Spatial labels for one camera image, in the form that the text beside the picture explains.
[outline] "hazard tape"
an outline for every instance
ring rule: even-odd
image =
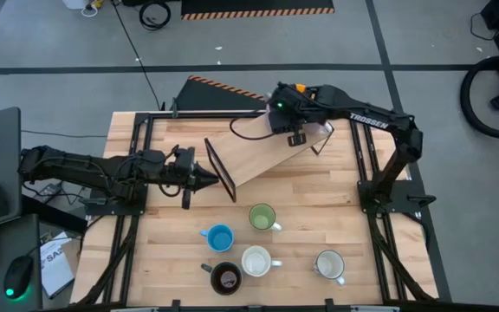
[[[231,91],[231,92],[234,92],[237,94],[248,96],[250,98],[254,98],[254,99],[259,100],[259,101],[265,101],[265,97],[260,95],[260,94],[254,94],[254,93],[251,93],[250,91],[242,90],[241,88],[234,88],[232,86],[225,85],[224,83],[205,79],[203,77],[190,76],[190,77],[188,77],[188,80],[199,81],[201,83],[205,83],[205,84],[208,84],[208,85],[213,86],[213,87],[221,88],[223,90],[227,90],[227,91]]]
[[[285,10],[252,10],[234,12],[191,13],[182,15],[183,20],[219,19],[236,17],[263,17],[263,16],[293,16],[310,14],[332,14],[334,8],[312,9],[285,9]]]

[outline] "butcher block tabletop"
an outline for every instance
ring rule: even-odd
[[[104,157],[128,154],[135,114],[113,114]],[[199,164],[213,171],[204,138],[229,132],[229,121],[155,120],[151,149],[168,153],[177,144],[194,146]],[[248,121],[238,122],[242,125]],[[359,173],[349,123],[336,120],[332,124],[335,132],[321,155],[315,156],[308,149],[274,166],[240,186],[236,203],[218,183],[192,195],[191,209],[183,210],[181,196],[168,198],[158,186],[150,185],[146,213],[139,220],[127,306],[171,306],[173,299],[179,299],[182,306],[323,305],[325,298],[333,298],[339,305],[382,303],[367,219],[360,210],[356,187]],[[362,127],[359,129],[366,151]],[[140,131],[139,148],[144,132]],[[392,136],[373,130],[373,137],[383,168],[394,149]],[[368,155],[364,156],[371,177]],[[258,231],[252,227],[248,214],[253,205],[260,203],[275,209],[282,231]],[[391,217],[400,260],[423,289],[436,297],[420,225],[399,214]],[[71,302],[82,299],[107,266],[115,222],[116,217],[108,216],[89,228]],[[211,250],[199,234],[214,224],[227,224],[234,231],[235,242],[230,250]],[[127,218],[123,237],[128,225]],[[241,270],[242,254],[251,245],[267,249],[273,259],[282,261],[282,267],[271,268],[263,277],[243,273],[242,286],[235,294],[217,294],[211,287],[210,274],[200,268],[201,263],[214,266],[228,261]],[[314,273],[314,259],[323,250],[336,250],[344,258],[346,285],[339,286]],[[387,261],[385,264],[391,296],[395,298],[392,269]],[[113,300],[119,298],[122,271],[120,266],[115,275]]]

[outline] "green mug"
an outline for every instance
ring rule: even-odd
[[[275,211],[267,204],[257,204],[249,211],[249,222],[258,230],[281,231],[281,225],[275,221]]]

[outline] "gray floor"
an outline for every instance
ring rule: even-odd
[[[470,16],[486,3],[374,0],[391,64],[471,64],[497,55],[494,43],[469,33]],[[332,15],[189,22],[179,20],[179,3],[172,3],[171,23],[157,32],[141,28],[134,9],[119,11],[145,65],[380,64],[365,0],[334,4]],[[481,20],[476,31],[489,35]],[[0,68],[137,65],[109,3],[94,18],[66,9],[60,0],[7,0],[0,13]],[[382,71],[175,72],[150,73],[149,79],[159,100],[170,105],[189,75],[256,93],[270,92],[277,81],[330,83],[363,101],[392,105]],[[424,130],[419,167],[426,190],[438,197],[431,213],[452,298],[499,304],[499,140],[463,120],[458,89],[464,72],[394,75],[405,111]],[[487,102],[498,93],[494,73],[479,75],[472,89],[481,118],[495,127],[499,113]],[[0,75],[0,108],[11,106],[22,109],[24,129],[71,134],[105,134],[113,111],[157,108],[143,74]],[[24,147],[44,144],[101,155],[105,141],[23,135]],[[54,205],[74,208],[64,198]],[[46,304],[62,306],[68,296]]]

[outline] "white paper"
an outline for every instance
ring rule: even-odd
[[[70,241],[70,238],[55,240],[66,237],[67,234],[63,232],[40,248],[42,285],[49,297],[75,279],[61,248],[62,244]]]

